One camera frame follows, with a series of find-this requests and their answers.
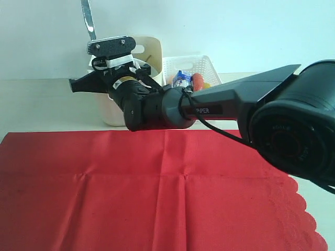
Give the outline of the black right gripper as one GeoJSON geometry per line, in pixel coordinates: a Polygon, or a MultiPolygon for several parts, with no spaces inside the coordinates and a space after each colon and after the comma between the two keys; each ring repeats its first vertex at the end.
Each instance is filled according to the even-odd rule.
{"type": "Polygon", "coordinates": [[[102,75],[92,71],[78,79],[69,79],[73,93],[108,93],[116,105],[124,110],[126,102],[132,97],[141,100],[146,95],[157,91],[157,82],[150,76],[150,66],[120,66],[111,70],[112,76],[106,86],[102,75]]]}

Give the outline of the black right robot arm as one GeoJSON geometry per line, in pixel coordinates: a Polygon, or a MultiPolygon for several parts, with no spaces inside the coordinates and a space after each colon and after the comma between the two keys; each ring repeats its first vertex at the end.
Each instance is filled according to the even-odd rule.
{"type": "Polygon", "coordinates": [[[147,69],[121,66],[70,80],[71,91],[107,94],[130,131],[186,129],[199,120],[237,122],[234,140],[277,169],[334,185],[334,60],[297,65],[194,91],[160,86],[147,69]]]}

